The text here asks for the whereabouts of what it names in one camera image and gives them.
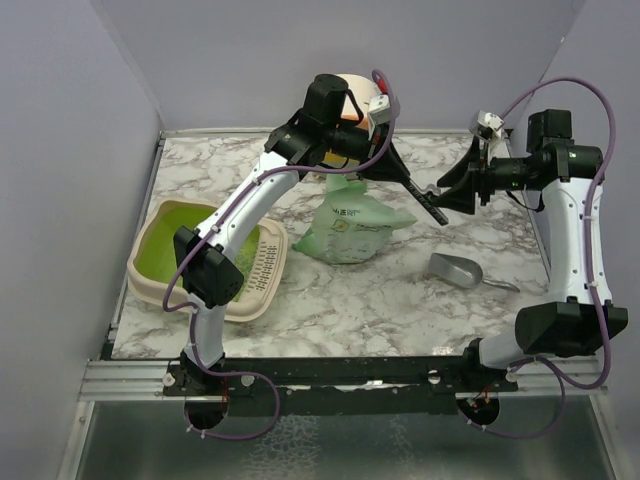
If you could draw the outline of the green cat litter bag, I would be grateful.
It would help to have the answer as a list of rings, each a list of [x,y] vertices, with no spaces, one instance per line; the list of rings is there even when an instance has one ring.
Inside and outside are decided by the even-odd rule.
[[[369,195],[365,182],[333,174],[311,225],[292,248],[328,264],[362,263],[379,254],[395,231],[416,222],[413,214]]]

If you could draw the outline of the silver metal scoop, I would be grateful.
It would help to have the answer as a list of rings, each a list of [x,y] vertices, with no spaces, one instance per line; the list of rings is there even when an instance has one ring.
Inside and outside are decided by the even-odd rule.
[[[475,289],[484,284],[515,293],[520,292],[520,289],[510,282],[487,277],[477,262],[461,256],[432,253],[428,262],[428,273],[462,289]]]

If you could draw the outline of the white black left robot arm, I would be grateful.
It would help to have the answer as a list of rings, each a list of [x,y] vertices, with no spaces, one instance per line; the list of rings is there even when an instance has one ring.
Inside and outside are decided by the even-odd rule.
[[[244,276],[234,260],[251,231],[307,174],[361,174],[392,156],[399,103],[387,76],[371,73],[373,94],[360,106],[350,80],[319,74],[304,102],[274,129],[251,174],[212,215],[173,238],[177,268],[169,284],[187,292],[189,331],[183,355],[186,382],[206,395],[220,385],[223,324]]]

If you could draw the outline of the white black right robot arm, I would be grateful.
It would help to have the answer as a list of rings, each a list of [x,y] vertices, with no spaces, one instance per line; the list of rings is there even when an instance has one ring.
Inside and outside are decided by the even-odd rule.
[[[548,109],[530,118],[527,156],[499,158],[504,121],[479,111],[464,157],[437,182],[434,205],[472,215],[500,192],[538,191],[550,228],[550,280],[546,299],[525,307],[514,327],[477,340],[477,356],[459,367],[461,383],[481,391],[495,369],[537,355],[559,358],[595,354],[624,330],[628,311],[613,304],[602,260],[599,220],[603,193],[601,150],[574,142],[571,114]]]

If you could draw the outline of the grey plastic bag clip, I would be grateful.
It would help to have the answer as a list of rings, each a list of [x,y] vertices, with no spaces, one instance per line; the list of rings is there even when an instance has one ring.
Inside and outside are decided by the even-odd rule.
[[[423,193],[412,180],[406,182],[404,188],[440,226],[449,224],[447,216],[434,204],[435,195],[432,192]]]

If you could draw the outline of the green cat litter pellets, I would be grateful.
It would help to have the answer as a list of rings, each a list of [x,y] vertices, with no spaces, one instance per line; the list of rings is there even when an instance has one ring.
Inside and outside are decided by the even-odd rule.
[[[244,278],[242,287],[245,287],[252,271],[259,246],[259,240],[260,232],[258,229],[254,229],[246,238],[234,259],[234,265],[242,273]]]

